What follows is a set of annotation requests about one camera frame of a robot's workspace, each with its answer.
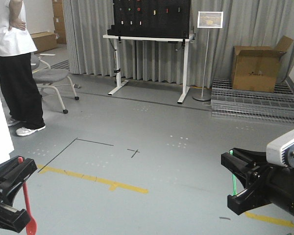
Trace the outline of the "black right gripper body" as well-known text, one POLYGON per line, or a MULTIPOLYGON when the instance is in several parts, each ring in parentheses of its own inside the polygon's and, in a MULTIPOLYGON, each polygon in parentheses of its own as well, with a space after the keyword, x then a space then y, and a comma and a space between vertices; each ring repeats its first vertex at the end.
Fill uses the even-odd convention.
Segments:
POLYGON ((249 175, 249 209, 274 204, 294 216, 294 168, 263 165, 249 175))

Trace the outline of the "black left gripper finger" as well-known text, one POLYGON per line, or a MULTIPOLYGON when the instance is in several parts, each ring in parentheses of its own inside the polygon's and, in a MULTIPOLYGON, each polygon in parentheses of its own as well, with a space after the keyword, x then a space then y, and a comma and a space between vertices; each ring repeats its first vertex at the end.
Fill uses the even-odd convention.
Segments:
POLYGON ((13 201, 26 180, 37 170, 33 159, 14 157, 0 164, 0 200, 13 201))

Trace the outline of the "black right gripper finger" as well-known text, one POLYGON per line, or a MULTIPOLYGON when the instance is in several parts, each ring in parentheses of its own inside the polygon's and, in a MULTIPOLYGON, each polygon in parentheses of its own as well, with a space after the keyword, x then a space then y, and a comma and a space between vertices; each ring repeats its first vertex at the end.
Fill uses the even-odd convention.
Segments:
POLYGON ((30 221, 25 209, 19 211, 0 200, 0 229, 20 233, 30 221))

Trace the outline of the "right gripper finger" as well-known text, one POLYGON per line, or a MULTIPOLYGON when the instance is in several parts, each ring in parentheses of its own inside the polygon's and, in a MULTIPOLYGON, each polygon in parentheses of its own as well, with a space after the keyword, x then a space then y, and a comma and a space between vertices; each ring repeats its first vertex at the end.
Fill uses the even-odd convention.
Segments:
POLYGON ((254 183, 236 195, 227 196, 227 207, 235 214, 250 211, 271 204, 277 192, 262 184, 254 183))
POLYGON ((233 148, 232 153, 221 154, 221 165, 227 168, 243 186, 255 191, 268 191, 267 177, 270 164, 265 152, 233 148))

